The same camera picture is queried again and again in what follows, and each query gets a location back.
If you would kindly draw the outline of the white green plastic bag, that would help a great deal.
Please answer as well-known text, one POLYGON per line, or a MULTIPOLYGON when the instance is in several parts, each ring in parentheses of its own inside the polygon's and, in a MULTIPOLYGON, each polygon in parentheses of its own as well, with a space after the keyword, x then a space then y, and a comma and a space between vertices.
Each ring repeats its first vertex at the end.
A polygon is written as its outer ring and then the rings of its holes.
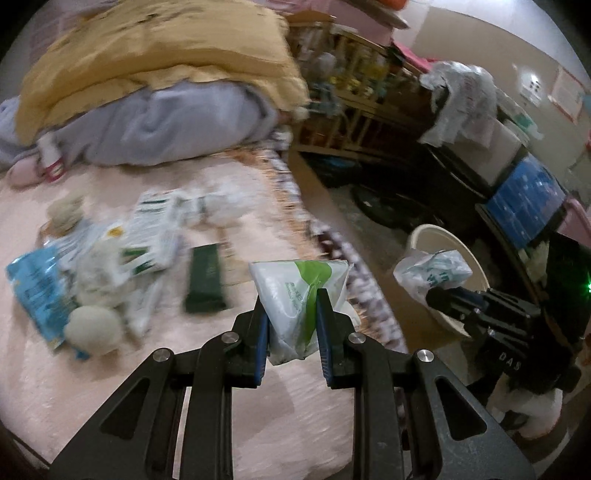
POLYGON ((281 260, 249 265, 259 301, 270 319, 270 363, 304 360, 318 351, 315 300, 325 289, 335 312, 361 319, 349 303, 346 283, 351 266, 345 260, 281 260))

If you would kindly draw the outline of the white printed bag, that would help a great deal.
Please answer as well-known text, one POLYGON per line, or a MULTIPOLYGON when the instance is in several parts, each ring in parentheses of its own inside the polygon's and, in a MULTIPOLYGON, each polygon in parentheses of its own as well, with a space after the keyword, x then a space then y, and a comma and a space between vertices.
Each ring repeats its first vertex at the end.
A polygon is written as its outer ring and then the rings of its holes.
POLYGON ((430 290, 461 287, 472 275, 472 269, 457 250, 428 253, 411 249, 393 271, 399 285, 423 306, 427 306, 430 290))

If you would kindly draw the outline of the cream round trash bin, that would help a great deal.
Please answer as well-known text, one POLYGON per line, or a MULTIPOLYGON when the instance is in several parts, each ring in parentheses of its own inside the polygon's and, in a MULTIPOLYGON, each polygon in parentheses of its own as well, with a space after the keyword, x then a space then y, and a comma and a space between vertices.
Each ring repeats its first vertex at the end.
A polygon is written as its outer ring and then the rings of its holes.
POLYGON ((412 299, 427 308, 440 326, 464 338, 469 335, 463 324, 429 307, 427 293, 435 287, 464 287, 474 292, 490 287, 471 250, 457 236, 433 224, 423 224, 413 230, 405 256, 394 267, 394 278, 412 299))

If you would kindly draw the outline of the dark green flat box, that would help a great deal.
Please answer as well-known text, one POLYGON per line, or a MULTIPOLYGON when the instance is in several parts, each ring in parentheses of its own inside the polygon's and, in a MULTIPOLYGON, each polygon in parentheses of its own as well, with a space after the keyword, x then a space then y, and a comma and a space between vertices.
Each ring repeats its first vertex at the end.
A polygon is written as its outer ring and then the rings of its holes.
POLYGON ((222 288, 218 245, 194 247, 190 253, 184 311, 205 314, 225 310, 228 304, 222 288))

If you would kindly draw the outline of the blue plastic storage box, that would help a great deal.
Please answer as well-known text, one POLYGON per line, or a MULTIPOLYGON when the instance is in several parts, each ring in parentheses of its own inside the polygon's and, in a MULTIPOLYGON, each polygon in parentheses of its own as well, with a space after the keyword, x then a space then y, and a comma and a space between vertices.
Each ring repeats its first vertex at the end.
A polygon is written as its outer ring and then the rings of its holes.
POLYGON ((536 157, 524 157, 485 205, 517 250, 526 248, 566 199, 556 177, 536 157))

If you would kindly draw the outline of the beige crumpled paper ball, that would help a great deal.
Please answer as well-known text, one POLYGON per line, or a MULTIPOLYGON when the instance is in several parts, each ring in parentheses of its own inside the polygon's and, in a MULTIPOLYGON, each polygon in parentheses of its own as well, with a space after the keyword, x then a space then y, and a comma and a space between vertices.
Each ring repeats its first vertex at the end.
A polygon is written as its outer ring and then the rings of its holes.
POLYGON ((67 342, 90 356, 103 356, 119 348, 124 337, 119 314, 101 306, 74 309, 64 327, 67 342))

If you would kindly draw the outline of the blue snack wrapper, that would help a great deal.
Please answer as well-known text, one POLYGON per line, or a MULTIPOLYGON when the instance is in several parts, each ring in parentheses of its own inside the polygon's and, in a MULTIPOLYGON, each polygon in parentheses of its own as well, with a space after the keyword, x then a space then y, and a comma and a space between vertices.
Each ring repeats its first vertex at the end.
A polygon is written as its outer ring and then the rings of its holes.
POLYGON ((59 268, 54 246, 28 252, 5 268, 13 293, 47 345, 56 350, 65 342, 69 315, 78 307, 59 268))

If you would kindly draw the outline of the large white plastic bag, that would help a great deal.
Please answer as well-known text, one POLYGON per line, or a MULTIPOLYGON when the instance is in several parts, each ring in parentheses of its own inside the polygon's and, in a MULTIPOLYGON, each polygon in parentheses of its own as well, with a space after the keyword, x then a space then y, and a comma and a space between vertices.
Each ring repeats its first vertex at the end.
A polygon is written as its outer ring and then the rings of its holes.
POLYGON ((420 76, 420 84, 431 92, 431 109, 436 114, 433 127, 420 137, 420 143, 441 147, 466 140, 490 147, 497 122, 497 93, 486 69, 456 61, 435 62, 420 76))

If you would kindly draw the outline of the lavender grey blanket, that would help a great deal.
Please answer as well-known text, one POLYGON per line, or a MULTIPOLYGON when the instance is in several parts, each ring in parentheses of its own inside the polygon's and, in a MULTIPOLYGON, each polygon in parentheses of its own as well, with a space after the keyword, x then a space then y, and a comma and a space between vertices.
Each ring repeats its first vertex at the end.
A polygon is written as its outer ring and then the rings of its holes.
POLYGON ((140 89, 51 130, 69 165, 146 167, 262 141, 279 119, 269 98, 248 84, 182 81, 140 89))

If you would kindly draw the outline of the wooden baby crib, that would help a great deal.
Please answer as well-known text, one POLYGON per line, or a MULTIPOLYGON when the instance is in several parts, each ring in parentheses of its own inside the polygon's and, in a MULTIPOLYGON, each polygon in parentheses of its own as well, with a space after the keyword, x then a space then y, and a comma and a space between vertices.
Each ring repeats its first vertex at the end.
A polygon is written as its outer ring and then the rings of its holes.
POLYGON ((422 72, 396 46, 384 47, 331 16, 287 17, 291 55, 308 82, 308 119, 294 130, 294 149, 351 160, 375 160, 417 141, 435 121, 422 72))

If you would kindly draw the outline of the yellow ruffled pillow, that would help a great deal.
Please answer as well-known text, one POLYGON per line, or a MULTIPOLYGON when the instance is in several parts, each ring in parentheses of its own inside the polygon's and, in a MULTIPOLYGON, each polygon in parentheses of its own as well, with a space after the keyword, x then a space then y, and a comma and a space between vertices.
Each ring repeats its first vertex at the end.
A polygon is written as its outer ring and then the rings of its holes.
POLYGON ((287 20, 252 1, 120 1, 80 22, 25 75, 15 115, 23 145, 137 90, 235 81, 276 109, 310 101, 287 45, 287 20))

